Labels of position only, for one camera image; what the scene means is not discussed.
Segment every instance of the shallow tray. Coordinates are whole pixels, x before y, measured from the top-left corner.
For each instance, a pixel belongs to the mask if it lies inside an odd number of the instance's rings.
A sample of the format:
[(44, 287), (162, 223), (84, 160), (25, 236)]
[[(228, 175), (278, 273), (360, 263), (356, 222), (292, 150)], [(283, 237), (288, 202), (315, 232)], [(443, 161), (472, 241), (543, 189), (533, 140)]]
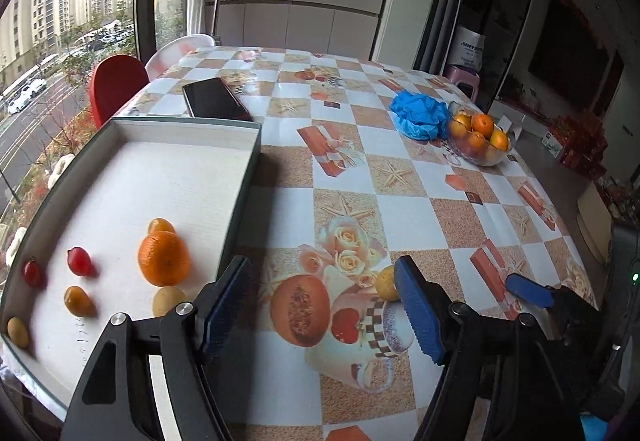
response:
[[(152, 316), (158, 287), (143, 278), (137, 262), (151, 219), (167, 218), (187, 245), (191, 271), (178, 287), (189, 298), (216, 279), (235, 243), (259, 148), (257, 123), (115, 118), (66, 169), (20, 245), (0, 303), (6, 354), (56, 415), (65, 414), (110, 316)], [(74, 246), (89, 252), (97, 277), (71, 273), (66, 251)], [(20, 275), (31, 257), (46, 272), (44, 290), (30, 288)], [(95, 318), (77, 318), (65, 308), (63, 295), (71, 285), (94, 300)], [(14, 316), (30, 330), (25, 351), (6, 336)], [(159, 410), (167, 406), (158, 403)]]

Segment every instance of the fruit bowl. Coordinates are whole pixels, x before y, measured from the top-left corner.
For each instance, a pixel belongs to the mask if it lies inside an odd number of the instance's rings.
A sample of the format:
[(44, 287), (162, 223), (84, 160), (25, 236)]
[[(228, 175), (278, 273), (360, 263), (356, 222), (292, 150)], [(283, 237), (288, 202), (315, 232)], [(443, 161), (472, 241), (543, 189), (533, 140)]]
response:
[[(469, 117), (482, 114), (479, 110), (470, 108), (468, 105), (463, 106), (455, 101), (449, 103), (449, 112), (452, 117), (461, 112)], [(489, 143), (482, 135), (467, 130), (463, 124), (453, 119), (449, 122), (447, 130), (451, 150), (469, 161), (469, 163), (478, 166), (495, 166), (500, 163), (510, 153), (512, 144), (515, 141), (515, 135), (510, 132), (506, 135), (508, 142), (506, 150), (501, 150)]]

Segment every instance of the bowl of oranges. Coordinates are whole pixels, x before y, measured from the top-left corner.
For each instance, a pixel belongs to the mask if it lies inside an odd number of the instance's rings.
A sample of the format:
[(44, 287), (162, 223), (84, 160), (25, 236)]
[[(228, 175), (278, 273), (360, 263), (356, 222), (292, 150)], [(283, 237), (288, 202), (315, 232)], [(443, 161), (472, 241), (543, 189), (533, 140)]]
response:
[(449, 146), (456, 154), (479, 166), (495, 166), (510, 153), (515, 137), (505, 134), (488, 114), (449, 104)]

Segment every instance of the cabinet door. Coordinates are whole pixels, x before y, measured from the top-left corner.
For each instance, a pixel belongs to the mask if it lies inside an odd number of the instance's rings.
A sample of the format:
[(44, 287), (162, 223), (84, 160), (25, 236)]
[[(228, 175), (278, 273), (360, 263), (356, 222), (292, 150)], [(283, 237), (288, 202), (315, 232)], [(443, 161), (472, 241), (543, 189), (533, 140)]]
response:
[(221, 4), (218, 15), (220, 43), (223, 46), (241, 46), (244, 32), (244, 9), (246, 4)]
[(369, 60), (378, 17), (335, 10), (334, 26), (329, 38), (332, 55)]
[(287, 25), (287, 49), (326, 53), (333, 24), (333, 9), (292, 5)]
[(243, 45), (284, 49), (287, 18), (289, 4), (247, 4)]

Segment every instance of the checkered pattern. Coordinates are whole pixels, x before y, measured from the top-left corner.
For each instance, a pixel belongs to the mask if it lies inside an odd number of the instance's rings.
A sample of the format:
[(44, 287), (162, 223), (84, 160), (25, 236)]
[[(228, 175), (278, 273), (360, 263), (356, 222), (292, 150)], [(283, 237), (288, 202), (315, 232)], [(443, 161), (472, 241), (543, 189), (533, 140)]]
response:
[[(415, 341), (405, 353), (387, 358), (380, 301), (369, 307), (372, 314), (363, 311), (364, 341), (340, 344), (350, 361), (338, 371), (328, 365), (331, 356), (318, 351), (324, 340), (310, 348), (287, 343), (274, 330), (269, 301), (279, 281), (290, 275), (330, 264), (319, 276), (335, 308), (358, 286), (375, 296), (366, 276), (411, 255), (423, 275), (441, 284), (453, 300), (504, 318), (470, 261), (490, 239), (508, 269), (544, 285), (568, 283), (589, 296), (582, 261), (562, 220), (558, 217), (550, 229), (519, 195), (528, 181), (552, 207), (516, 151), (496, 167), (478, 167), (455, 156), (446, 143), (416, 142), (395, 130), (394, 114), (388, 111), (394, 88), (446, 103), (463, 101), (446, 78), (294, 50), (203, 48), (147, 85), (120, 115), (186, 115), (182, 86), (214, 76), (224, 78), (262, 124), (262, 153), (237, 241), (238, 252), (262, 268), (258, 301), (248, 309), (242, 330), (251, 335), (255, 359), (242, 357), (244, 347), (230, 347), (222, 370), (228, 381), (219, 389), (228, 421), (249, 425), (246, 439), (321, 440), (356, 424), (372, 441), (409, 440), (440, 377), (441, 368)], [(299, 132), (310, 127), (334, 133), (336, 139), (327, 145), (350, 165), (327, 174), (318, 152)], [(340, 230), (337, 223), (342, 223)], [(373, 251), (368, 256), (361, 250), (366, 269), (351, 278), (331, 242), (344, 233), (345, 223)], [(317, 264), (309, 251), (316, 252)], [(378, 361), (362, 358), (367, 349)], [(252, 384), (238, 385), (247, 363), (256, 367)], [(373, 382), (384, 379), (389, 364), (393, 384), (383, 392), (366, 394), (353, 381), (345, 383), (363, 367)], [(251, 389), (251, 400), (238, 395), (240, 387)], [(244, 411), (242, 417), (234, 416), (238, 410)]]

